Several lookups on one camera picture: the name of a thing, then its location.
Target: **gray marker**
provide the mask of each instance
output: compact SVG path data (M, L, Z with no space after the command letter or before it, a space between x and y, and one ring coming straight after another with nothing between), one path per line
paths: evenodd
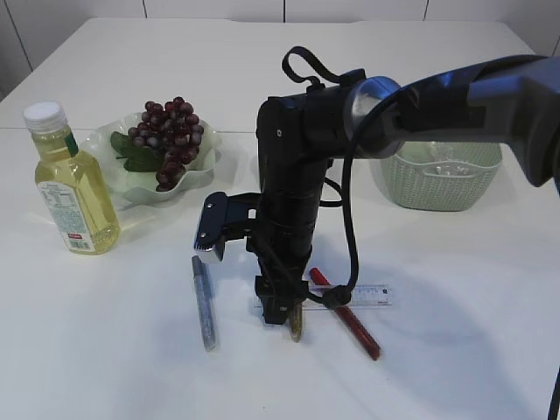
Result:
M216 333L214 330L214 318L212 316L212 304L210 302L210 281L205 265L200 258L192 258L192 273L194 275L194 288L196 300L199 304L200 330L204 348L209 352L216 347Z

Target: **plate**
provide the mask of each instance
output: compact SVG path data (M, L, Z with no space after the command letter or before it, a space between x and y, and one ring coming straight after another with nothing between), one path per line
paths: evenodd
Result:
M200 144L200 153L190 164L185 165L186 173L170 191L157 192L155 172L129 172L123 168L126 159L117 159L118 153L111 147L110 138L114 131L126 134L130 127L136 127L142 121L142 113L126 115L124 118L104 125L92 132L80 145L80 149L93 155L101 167L105 183L112 193L122 196L135 204L150 204L170 200L178 193L197 184L203 174L216 165L215 148L221 142L220 135L205 121L204 135Z

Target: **red pen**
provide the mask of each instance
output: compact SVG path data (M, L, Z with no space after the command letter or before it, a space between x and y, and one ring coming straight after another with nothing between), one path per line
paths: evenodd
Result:
M311 276L311 280L318 286L331 285L326 277L323 276L323 273L321 273L317 268L311 269L309 275ZM352 332L354 337L358 339L360 344L364 347L364 350L366 350L367 354L369 354L374 361L379 359L382 353L382 349L379 347L379 344L375 342L374 338L369 335L366 327L360 322L359 319L356 318L352 310L346 306L341 306L340 308L336 308L334 311Z

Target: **transparent ruler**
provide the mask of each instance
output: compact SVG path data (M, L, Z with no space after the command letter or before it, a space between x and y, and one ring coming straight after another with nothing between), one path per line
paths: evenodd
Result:
M331 289L332 286L309 286L309 291L317 295ZM382 308L393 304L393 291L386 284L358 284L352 291L352 300L347 305L350 308ZM253 306L262 308L258 297L254 297ZM306 299L303 303L304 310L325 310L322 304Z

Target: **plastic basket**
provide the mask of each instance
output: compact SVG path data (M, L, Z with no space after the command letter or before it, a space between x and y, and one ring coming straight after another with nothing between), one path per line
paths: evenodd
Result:
M399 206L458 212L482 196L500 164L498 144L429 142L406 143L381 169Z

